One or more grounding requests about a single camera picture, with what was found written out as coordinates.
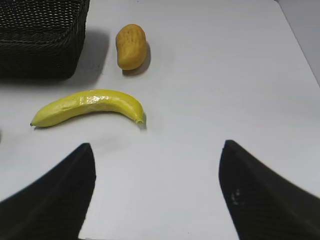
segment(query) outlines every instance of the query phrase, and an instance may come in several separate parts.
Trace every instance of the toy banana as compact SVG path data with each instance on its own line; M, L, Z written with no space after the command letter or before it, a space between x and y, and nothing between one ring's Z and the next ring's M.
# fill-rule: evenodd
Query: toy banana
M81 91L60 98L41 108L30 126L50 127L72 117L91 112L117 112L143 124L143 108L134 97L115 90L95 89Z

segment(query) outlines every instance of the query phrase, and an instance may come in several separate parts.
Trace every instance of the wicker basket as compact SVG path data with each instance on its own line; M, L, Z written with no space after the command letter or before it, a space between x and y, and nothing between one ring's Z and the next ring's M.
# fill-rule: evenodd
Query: wicker basket
M89 0L0 0L0 77L71 77L88 10Z

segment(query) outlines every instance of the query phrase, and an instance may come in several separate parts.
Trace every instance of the yellow mango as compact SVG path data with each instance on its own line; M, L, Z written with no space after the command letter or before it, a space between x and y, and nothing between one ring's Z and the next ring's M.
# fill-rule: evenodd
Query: yellow mango
M147 56L147 41L144 30L129 24L116 35L118 66L123 70L133 70L142 65Z

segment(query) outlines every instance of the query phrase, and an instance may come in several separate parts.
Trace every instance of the yellow banana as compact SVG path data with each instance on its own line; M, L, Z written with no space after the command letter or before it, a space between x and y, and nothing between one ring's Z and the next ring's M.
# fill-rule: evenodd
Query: yellow banana
M69 118L91 112L112 111L121 113L143 124L143 108L132 96L108 89L81 91L60 98L41 108L30 126L50 127Z

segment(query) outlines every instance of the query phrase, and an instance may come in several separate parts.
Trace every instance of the white table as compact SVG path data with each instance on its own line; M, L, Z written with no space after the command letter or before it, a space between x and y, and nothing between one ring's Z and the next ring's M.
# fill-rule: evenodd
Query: white table
M131 77L115 46L129 23L151 49ZM320 196L320 89L275 1L92 0L86 34L70 80L0 83L0 199L89 142L97 179L81 238L237 240L218 181L226 139ZM95 88L136 97L147 130L117 114L29 126L44 105Z

